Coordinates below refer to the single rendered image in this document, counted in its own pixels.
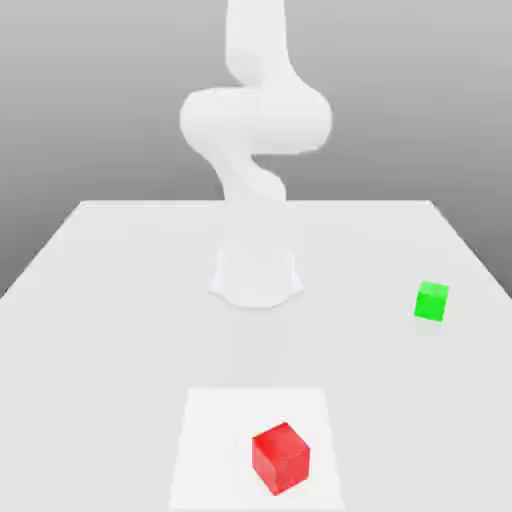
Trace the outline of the small green cube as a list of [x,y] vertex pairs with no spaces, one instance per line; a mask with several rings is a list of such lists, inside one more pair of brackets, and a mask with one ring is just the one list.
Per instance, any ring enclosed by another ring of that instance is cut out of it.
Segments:
[[449,287],[447,285],[422,281],[417,293],[414,316],[442,322],[448,293]]

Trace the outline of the small red cube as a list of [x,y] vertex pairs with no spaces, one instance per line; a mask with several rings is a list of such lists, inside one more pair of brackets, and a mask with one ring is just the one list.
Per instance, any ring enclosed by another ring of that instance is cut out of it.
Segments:
[[282,422],[251,440],[252,468],[274,495],[306,481],[311,449],[288,423]]

